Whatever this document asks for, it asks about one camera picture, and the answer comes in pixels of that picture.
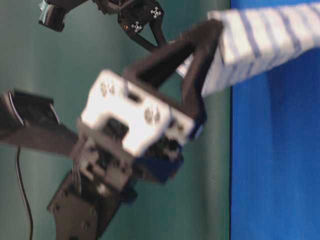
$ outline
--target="blue wall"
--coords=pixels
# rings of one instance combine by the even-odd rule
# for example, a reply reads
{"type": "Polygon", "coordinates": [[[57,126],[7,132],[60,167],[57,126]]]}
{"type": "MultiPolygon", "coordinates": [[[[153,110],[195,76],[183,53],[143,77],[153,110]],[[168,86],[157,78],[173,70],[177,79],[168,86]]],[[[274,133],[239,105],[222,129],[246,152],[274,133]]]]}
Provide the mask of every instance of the blue wall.
{"type": "MultiPolygon", "coordinates": [[[[231,8],[300,3],[232,0],[231,8]]],[[[320,50],[232,90],[232,240],[320,235],[320,50]]]]}

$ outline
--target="green wall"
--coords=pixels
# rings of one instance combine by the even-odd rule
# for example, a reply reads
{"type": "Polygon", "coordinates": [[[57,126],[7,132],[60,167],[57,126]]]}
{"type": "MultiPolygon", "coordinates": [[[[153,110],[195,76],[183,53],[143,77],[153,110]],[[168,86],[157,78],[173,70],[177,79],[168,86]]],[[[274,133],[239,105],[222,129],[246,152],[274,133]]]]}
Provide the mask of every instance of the green wall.
{"type": "MultiPolygon", "coordinates": [[[[38,24],[40,0],[0,2],[0,91],[12,88],[55,100],[60,120],[76,131],[89,88],[102,69],[121,74],[148,53],[88,1],[66,18],[63,33],[38,24]]],[[[159,0],[165,10],[168,40],[206,19],[207,11],[226,9],[229,1],[159,0]]],[[[176,74],[163,91],[179,96],[176,74]]],[[[138,200],[123,206],[102,239],[220,240],[229,236],[230,92],[205,99],[208,123],[201,137],[184,149],[185,163],[166,186],[139,183],[138,200]]],[[[14,167],[15,148],[0,146],[0,239],[26,239],[28,222],[14,167]]],[[[34,240],[55,239],[47,204],[71,160],[23,149],[21,170],[34,221],[34,240]]]]}

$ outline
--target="wire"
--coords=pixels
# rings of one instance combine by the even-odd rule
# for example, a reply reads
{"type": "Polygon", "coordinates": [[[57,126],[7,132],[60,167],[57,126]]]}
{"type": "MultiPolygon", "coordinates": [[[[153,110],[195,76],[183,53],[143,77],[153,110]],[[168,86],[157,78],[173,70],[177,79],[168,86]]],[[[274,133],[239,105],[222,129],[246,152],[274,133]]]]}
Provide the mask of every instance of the wire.
{"type": "Polygon", "coordinates": [[[16,177],[18,178],[18,183],[19,183],[19,189],[20,189],[20,194],[23,200],[24,208],[26,211],[26,215],[29,221],[29,240],[32,240],[33,236],[33,231],[34,231],[34,222],[32,219],[32,214],[29,206],[29,202],[26,196],[25,192],[25,187],[22,181],[22,176],[21,176],[21,170],[20,170],[20,151],[21,147],[19,146],[16,151],[16,156],[15,156],[15,171],[16,171],[16,177]]]}

